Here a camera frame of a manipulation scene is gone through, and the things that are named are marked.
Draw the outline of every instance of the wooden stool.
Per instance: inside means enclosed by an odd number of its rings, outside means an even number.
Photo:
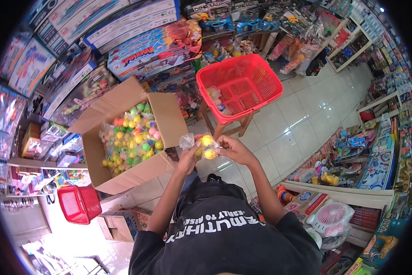
[[[209,117],[206,113],[207,110],[208,110],[208,106],[207,106],[206,102],[203,100],[202,104],[200,105],[200,108],[198,109],[196,119],[197,119],[197,121],[202,119],[202,118],[205,120],[205,123],[206,123],[206,126],[207,126],[208,130],[212,134],[212,136],[214,137],[215,140],[218,139],[220,135],[233,135],[235,133],[238,133],[238,136],[243,136],[244,133],[246,132],[247,126],[249,126],[250,122],[252,121],[253,115],[259,112],[259,110],[255,110],[252,113],[249,113],[248,115],[242,117],[241,119],[238,119],[238,121],[241,124],[240,126],[223,132],[225,127],[232,124],[233,121],[228,122],[226,124],[219,124],[217,122],[217,128],[214,129],[214,127],[212,126],[212,123],[210,122],[210,119],[209,119]]]

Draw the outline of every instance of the small fan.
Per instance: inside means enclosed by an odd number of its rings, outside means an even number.
[[[334,237],[347,229],[353,214],[354,210],[350,206],[330,199],[316,213],[311,214],[306,222],[322,237]]]

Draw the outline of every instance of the open cardboard box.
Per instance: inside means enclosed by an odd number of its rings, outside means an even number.
[[[111,175],[108,167],[101,165],[106,153],[99,138],[102,123],[112,123],[114,118],[123,117],[125,112],[143,101],[151,105],[165,149],[178,146],[180,137],[188,133],[174,94],[146,93],[135,77],[117,85],[88,107],[68,129],[82,134],[85,161],[96,190],[119,194],[176,167],[164,150],[116,177]]]

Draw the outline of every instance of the cardboard box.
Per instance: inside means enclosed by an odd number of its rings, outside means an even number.
[[[119,194],[172,171],[176,167],[165,151],[161,151],[114,178],[108,167],[101,166],[106,154],[99,138],[102,123],[104,121],[111,123],[114,118],[123,117],[126,111],[143,101],[151,105],[165,149],[178,146],[180,137],[188,133],[173,94],[147,94],[135,77],[117,85],[88,107],[68,129],[70,132],[82,134],[88,172],[96,190],[112,195]]]
[[[134,242],[137,231],[142,230],[132,209],[105,212],[97,220],[107,240]]]
[[[299,221],[304,224],[307,217],[323,205],[326,200],[328,200],[327,194],[313,191],[302,192],[284,206],[284,210],[295,213]]]

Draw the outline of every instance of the red plastic basket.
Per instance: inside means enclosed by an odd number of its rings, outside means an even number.
[[[283,85],[275,72],[256,54],[232,57],[204,67],[197,73],[197,83],[220,124],[236,121],[283,94]],[[211,86],[220,89],[220,100],[230,107],[230,116],[224,116],[212,102],[206,91]]]
[[[99,198],[93,186],[77,187],[70,185],[58,189],[61,210],[70,223],[90,224],[102,213]]]

